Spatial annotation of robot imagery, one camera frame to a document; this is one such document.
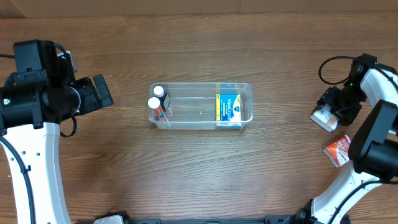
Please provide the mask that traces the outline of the white plaster box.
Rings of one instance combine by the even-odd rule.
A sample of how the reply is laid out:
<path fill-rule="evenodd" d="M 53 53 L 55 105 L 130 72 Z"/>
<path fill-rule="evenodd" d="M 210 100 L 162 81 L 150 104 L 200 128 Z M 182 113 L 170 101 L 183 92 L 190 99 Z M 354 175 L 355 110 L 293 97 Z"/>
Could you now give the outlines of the white plaster box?
<path fill-rule="evenodd" d="M 325 104 L 319 110 L 315 110 L 310 119 L 328 132 L 336 129 L 339 119 L 330 112 L 331 106 Z"/>

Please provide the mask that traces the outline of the red white sachet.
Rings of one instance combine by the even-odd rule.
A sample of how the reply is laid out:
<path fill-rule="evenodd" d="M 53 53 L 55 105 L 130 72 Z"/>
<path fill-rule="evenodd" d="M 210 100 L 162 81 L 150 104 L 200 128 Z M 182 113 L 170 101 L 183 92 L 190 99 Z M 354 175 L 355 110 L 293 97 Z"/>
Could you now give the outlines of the red white sachet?
<path fill-rule="evenodd" d="M 345 134 L 343 137 L 324 148 L 323 152 L 335 167 L 341 167 L 349 161 L 348 153 L 350 144 L 351 139 Z"/>

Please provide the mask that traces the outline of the orange blue tube white cap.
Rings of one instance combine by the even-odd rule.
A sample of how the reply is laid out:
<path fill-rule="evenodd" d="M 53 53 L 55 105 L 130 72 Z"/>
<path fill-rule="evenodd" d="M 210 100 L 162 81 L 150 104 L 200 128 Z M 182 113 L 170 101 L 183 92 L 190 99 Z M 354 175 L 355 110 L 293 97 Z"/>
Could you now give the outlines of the orange blue tube white cap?
<path fill-rule="evenodd" d="M 157 121 L 167 121 L 167 117 L 161 107 L 160 100 L 157 97 L 149 98 L 147 104 L 154 112 Z"/>

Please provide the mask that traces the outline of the dark bottle with white cap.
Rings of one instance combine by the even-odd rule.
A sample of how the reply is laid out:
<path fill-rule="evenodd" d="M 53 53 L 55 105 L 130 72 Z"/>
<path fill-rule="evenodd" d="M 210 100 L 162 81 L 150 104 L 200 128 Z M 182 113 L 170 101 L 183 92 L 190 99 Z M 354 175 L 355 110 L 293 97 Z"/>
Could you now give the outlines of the dark bottle with white cap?
<path fill-rule="evenodd" d="M 164 90 L 162 86 L 159 85 L 154 87 L 153 93 L 159 99 L 162 109 L 166 111 L 170 105 L 170 98 L 168 93 Z"/>

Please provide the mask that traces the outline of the blue yellow lozenge box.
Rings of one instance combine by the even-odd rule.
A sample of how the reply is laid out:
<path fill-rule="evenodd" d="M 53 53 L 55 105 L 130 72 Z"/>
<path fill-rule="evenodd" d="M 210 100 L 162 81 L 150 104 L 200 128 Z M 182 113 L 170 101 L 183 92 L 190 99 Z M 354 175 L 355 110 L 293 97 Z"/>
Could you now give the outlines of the blue yellow lozenge box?
<path fill-rule="evenodd" d="M 216 121 L 241 122 L 241 95 L 216 95 Z"/>

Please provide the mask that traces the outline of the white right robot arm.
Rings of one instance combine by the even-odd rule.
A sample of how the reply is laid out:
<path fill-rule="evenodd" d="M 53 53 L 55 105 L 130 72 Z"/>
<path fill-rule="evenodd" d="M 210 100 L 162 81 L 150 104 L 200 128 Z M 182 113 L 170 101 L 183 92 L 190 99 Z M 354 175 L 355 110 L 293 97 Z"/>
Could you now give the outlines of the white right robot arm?
<path fill-rule="evenodd" d="M 378 63 L 375 56 L 351 58 L 343 89 L 331 82 L 317 101 L 311 119 L 326 130 L 349 126 L 362 103 L 371 112 L 351 139 L 348 165 L 319 196 L 297 211 L 293 223 L 350 223 L 347 211 L 372 189 L 397 183 L 397 71 Z"/>

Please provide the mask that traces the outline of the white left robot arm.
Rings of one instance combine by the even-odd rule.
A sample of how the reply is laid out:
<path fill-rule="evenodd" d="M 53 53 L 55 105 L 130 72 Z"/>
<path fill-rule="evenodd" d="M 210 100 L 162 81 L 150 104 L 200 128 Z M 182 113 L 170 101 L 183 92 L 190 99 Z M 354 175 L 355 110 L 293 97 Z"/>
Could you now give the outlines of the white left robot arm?
<path fill-rule="evenodd" d="M 1 144 L 19 223 L 70 223 L 59 165 L 60 125 L 111 106 L 102 75 L 76 79 L 71 52 L 49 40 L 13 45 L 16 71 L 1 88 Z"/>

